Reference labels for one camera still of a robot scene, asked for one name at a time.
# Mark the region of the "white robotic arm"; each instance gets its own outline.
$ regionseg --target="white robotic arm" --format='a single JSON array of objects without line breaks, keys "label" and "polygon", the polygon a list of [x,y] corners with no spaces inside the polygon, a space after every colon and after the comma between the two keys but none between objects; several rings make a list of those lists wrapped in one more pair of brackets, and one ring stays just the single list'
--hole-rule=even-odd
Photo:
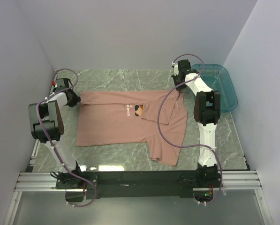
[{"label": "white robotic arm", "polygon": [[42,122],[54,146],[52,146],[48,141],[43,129],[39,124],[38,117],[36,115],[37,104],[29,105],[31,134],[35,139],[39,139],[39,141],[51,151],[55,161],[58,164],[59,172],[61,173],[67,173],[67,170],[61,165],[54,148],[57,149],[57,152],[63,162],[66,164],[67,169],[70,171],[74,171],[76,169],[76,161],[70,154],[68,147],[62,138],[62,135],[64,134],[64,125],[61,119],[60,109],[65,105],[69,107],[75,106],[78,102],[80,102],[80,98],[71,89],[65,90],[64,92],[60,92],[55,95],[55,92],[68,88],[69,83],[70,80],[68,78],[57,79],[56,83],[54,84],[53,93],[39,106],[39,114],[41,119],[45,117],[47,118]]},{"label": "white robotic arm", "polygon": [[[193,80],[191,82],[186,83],[188,87],[191,88],[195,96],[197,97],[197,94],[203,92],[203,93],[212,93],[213,90],[205,84],[205,82],[200,78],[197,77],[197,71],[193,71],[190,69],[190,64],[188,60],[181,60],[178,63],[174,64],[174,76],[181,76],[182,74],[185,76],[185,80],[183,81],[189,81]],[[210,102],[212,102],[212,99],[214,98],[213,94],[210,94]],[[199,105],[199,102],[196,102],[196,107],[201,107]],[[199,111],[198,108],[194,111],[194,117],[197,117],[197,112]],[[210,146],[212,149],[215,149],[215,132],[217,127],[217,120],[215,122],[200,122],[195,118],[195,120],[198,122],[199,127],[199,133],[200,133],[200,144]],[[211,167],[217,164],[215,155],[213,152],[211,152],[206,147],[200,147],[200,156],[198,163],[204,167]]]},{"label": "white robotic arm", "polygon": [[[68,100],[67,96],[64,92],[61,92],[55,96],[53,96],[51,99],[49,99],[46,103],[52,102],[52,101],[57,101],[57,105],[59,106],[59,109],[61,109],[63,106],[67,105]],[[76,169],[76,161],[72,157],[72,155],[69,152],[69,149],[65,142],[63,141],[63,136],[60,136],[60,140],[52,140],[52,142],[55,144],[55,147],[58,150],[58,153],[60,157],[63,159],[64,162],[66,162],[66,166],[69,170],[75,170]],[[56,156],[53,147],[51,146],[50,142],[44,143],[44,145],[50,150],[51,154],[53,155],[55,161],[57,162],[59,172],[61,173],[67,173],[65,168],[61,165],[58,157]]]}]

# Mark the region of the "marble floor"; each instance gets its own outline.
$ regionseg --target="marble floor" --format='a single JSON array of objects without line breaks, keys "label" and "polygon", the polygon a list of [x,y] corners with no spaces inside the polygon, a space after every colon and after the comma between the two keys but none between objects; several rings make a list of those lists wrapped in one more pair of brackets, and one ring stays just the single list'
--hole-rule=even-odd
[{"label": "marble floor", "polygon": [[[174,87],[172,70],[77,70],[79,83],[74,87],[76,94],[82,91],[111,90],[169,90]],[[59,77],[75,77],[67,71]],[[184,90],[184,104],[188,110],[187,130],[183,145],[199,143],[199,130],[193,117],[194,95],[189,88]],[[149,157],[145,143],[112,144],[91,147],[76,147],[76,131],[79,106],[63,107],[65,125],[64,141],[78,164],[86,171],[151,171],[151,170],[194,170],[197,168],[199,148],[182,149],[177,166],[167,166]],[[238,139],[231,113],[222,113],[216,129],[216,152],[225,170],[245,170],[245,157]],[[57,171],[50,151],[42,144],[37,147],[37,159],[33,172]]]}]

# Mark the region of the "white wall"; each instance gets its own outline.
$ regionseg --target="white wall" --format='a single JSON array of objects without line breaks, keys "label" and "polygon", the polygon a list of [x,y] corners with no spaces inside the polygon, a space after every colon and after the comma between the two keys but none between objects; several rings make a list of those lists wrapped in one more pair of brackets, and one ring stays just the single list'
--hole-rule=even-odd
[{"label": "white wall", "polygon": [[41,100],[53,70],[13,0],[0,0],[0,224],[34,140],[28,104]]},{"label": "white wall", "polygon": [[241,144],[280,225],[280,0],[257,2],[224,67],[239,100]]},{"label": "white wall", "polygon": [[256,1],[17,0],[53,67],[79,69],[223,64]]}]

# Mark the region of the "pink t-shirt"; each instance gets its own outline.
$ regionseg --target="pink t-shirt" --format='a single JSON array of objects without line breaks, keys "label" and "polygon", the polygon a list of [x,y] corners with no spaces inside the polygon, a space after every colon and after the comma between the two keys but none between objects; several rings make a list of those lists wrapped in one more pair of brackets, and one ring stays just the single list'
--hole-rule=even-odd
[{"label": "pink t-shirt", "polygon": [[[77,146],[144,143],[150,157],[175,166],[180,148],[159,134],[157,115],[167,90],[88,91],[81,93]],[[182,145],[187,121],[183,92],[173,91],[160,114],[160,127],[172,143]]]}]

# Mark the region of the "plastic tub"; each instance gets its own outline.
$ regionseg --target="plastic tub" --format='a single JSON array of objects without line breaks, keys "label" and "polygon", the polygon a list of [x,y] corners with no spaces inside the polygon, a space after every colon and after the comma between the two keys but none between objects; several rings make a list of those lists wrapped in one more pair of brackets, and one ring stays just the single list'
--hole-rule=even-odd
[{"label": "plastic tub", "polygon": [[[195,64],[191,68],[199,72],[202,69],[202,64]],[[230,112],[237,107],[238,99],[233,83],[230,80],[228,71],[223,66],[205,64],[204,72],[200,76],[210,88],[220,91],[222,113]]]}]

